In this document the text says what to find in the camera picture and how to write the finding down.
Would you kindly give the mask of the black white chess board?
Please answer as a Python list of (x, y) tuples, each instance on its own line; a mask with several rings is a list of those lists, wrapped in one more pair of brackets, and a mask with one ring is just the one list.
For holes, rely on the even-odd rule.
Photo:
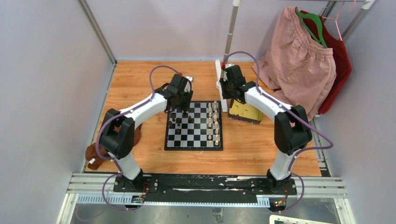
[[(187, 111), (187, 118), (183, 118), (183, 111), (175, 110), (168, 114), (165, 132), (164, 150), (166, 151), (223, 151), (222, 136), (222, 106), (219, 101), (216, 111), (213, 109), (214, 101), (191, 101)], [(208, 110), (208, 104), (212, 104), (212, 112)], [(181, 118), (181, 127), (173, 122), (175, 127), (169, 128), (172, 117)], [(215, 135), (219, 134), (219, 145), (214, 144)], [(212, 135), (213, 145), (208, 146), (208, 135)]]

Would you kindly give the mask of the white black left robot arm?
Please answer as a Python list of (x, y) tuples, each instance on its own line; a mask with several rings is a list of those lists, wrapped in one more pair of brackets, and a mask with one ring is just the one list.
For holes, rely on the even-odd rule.
[(99, 151), (102, 147), (108, 153), (107, 159), (114, 161), (130, 192), (137, 193), (143, 187), (143, 170), (132, 153), (136, 130), (160, 112), (188, 110), (193, 95), (192, 82), (190, 76), (174, 74), (169, 83), (153, 90), (139, 103), (120, 111), (110, 109), (106, 112), (95, 149)]

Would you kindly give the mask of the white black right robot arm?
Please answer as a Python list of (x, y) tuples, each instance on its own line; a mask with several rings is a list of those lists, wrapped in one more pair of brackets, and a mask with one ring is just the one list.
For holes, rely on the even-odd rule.
[(238, 65), (216, 64), (217, 85), (222, 99), (251, 105), (274, 122), (275, 161), (267, 171), (267, 190), (278, 195), (291, 177), (297, 152), (312, 140), (305, 109), (285, 104), (264, 92), (256, 82), (247, 82)]

